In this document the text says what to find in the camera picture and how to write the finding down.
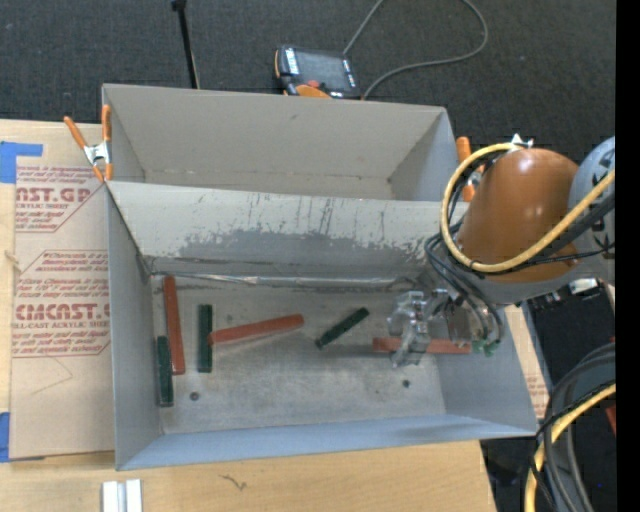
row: black device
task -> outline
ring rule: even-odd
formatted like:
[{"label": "black device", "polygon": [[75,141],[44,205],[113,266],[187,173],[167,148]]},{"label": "black device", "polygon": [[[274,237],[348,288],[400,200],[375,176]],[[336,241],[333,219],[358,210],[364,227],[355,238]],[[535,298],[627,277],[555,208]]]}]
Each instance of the black device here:
[{"label": "black device", "polygon": [[361,99],[353,66],[340,52],[281,46],[276,50],[275,74],[291,96]]}]

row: cardboard box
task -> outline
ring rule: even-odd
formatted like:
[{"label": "cardboard box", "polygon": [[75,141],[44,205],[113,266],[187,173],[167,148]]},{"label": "cardboard box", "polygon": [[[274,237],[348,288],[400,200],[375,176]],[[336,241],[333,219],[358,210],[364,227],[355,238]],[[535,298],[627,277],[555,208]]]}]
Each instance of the cardboard box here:
[{"label": "cardboard box", "polygon": [[[394,299],[429,272],[425,240],[457,166],[445,109],[105,85],[116,467],[531,435],[513,343],[487,358],[374,354]],[[176,278],[186,372],[158,406],[162,278]],[[214,329],[302,314],[290,333],[214,346]],[[370,315],[319,350],[348,314]]]}]

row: yellow cable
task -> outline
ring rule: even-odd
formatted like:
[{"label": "yellow cable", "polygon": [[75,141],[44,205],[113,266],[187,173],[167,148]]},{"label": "yellow cable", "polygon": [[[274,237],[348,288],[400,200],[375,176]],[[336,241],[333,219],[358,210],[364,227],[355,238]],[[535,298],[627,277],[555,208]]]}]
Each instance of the yellow cable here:
[{"label": "yellow cable", "polygon": [[512,143],[505,144],[494,144],[493,146],[488,146],[486,148],[482,148],[476,151],[471,156],[465,158],[465,160],[458,166],[458,168],[453,173],[453,176],[449,180],[447,187],[444,191],[444,197],[442,199],[442,205],[440,208],[440,229],[442,231],[442,238],[447,248],[453,255],[455,259],[457,259],[463,265],[469,267],[472,270],[477,270],[479,272],[485,273],[494,273],[494,272],[502,272],[505,270],[512,269],[525,261],[533,258],[540,251],[545,249],[551,242],[553,242],[556,238],[558,238],[563,231],[565,231],[569,225],[576,220],[582,212],[584,212],[590,205],[595,201],[595,199],[602,194],[609,185],[613,183],[615,180],[616,170],[611,169],[609,173],[602,179],[582,200],[573,207],[573,209],[564,216],[564,218],[555,225],[553,229],[551,229],[547,234],[545,234],[537,243],[521,252],[517,256],[513,258],[503,261],[501,263],[479,263],[477,261],[472,260],[471,258],[465,256],[460,249],[456,246],[453,238],[451,237],[451,232],[449,231],[449,201],[451,195],[453,194],[453,188],[456,184],[456,181],[460,177],[460,175],[466,170],[466,168],[473,163],[478,158],[486,155],[487,153],[493,153],[495,151],[509,151],[514,149],[522,149],[520,146]]},{"label": "yellow cable", "polygon": [[[567,427],[573,423],[578,416],[582,415],[587,410],[591,409],[598,402],[601,402],[605,398],[613,395],[616,392],[616,384],[613,383],[611,386],[603,389],[599,393],[593,395],[589,400],[581,404],[579,407],[576,407],[574,410],[568,412],[564,416],[558,418],[555,423],[553,423],[551,430],[551,439],[555,443],[556,440],[560,437]],[[544,441],[540,443],[536,453],[534,455],[534,461],[536,465],[536,469],[540,471],[542,469],[542,465],[544,464]],[[538,487],[538,482],[536,481],[535,476],[533,475],[533,471],[529,471],[527,475],[527,482],[525,484],[524,491],[524,512],[535,512],[536,510],[536,489]]]}]

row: red stick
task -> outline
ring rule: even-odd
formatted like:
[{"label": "red stick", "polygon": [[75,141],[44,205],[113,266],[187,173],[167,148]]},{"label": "red stick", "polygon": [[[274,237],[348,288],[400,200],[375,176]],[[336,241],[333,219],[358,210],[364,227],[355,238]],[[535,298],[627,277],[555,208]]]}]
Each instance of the red stick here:
[{"label": "red stick", "polygon": [[207,340],[209,345],[214,343],[236,343],[239,341],[254,340],[279,334],[282,332],[292,331],[304,325],[302,315],[288,315],[280,318],[272,318],[253,324],[239,325],[238,327],[229,327],[228,329],[219,329],[209,334]]},{"label": "red stick", "polygon": [[[402,344],[401,338],[373,338],[374,352],[395,352]],[[471,345],[458,347],[451,340],[434,338],[427,347],[427,354],[469,354]]]},{"label": "red stick", "polygon": [[162,288],[164,292],[164,309],[167,316],[167,337],[171,348],[171,368],[174,375],[182,375],[185,373],[186,367],[175,278],[173,276],[165,276],[162,281]]}]

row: cardboard sheet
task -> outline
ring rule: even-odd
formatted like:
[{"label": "cardboard sheet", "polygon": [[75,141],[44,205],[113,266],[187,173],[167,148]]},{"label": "cardboard sheet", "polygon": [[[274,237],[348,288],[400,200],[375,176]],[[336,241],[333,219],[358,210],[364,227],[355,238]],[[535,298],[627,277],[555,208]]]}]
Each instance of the cardboard sheet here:
[{"label": "cardboard sheet", "polygon": [[[0,126],[3,185],[15,201],[13,251],[2,262],[13,295],[9,456],[110,450],[105,188],[64,124]],[[80,129],[99,141],[99,126]]]}]

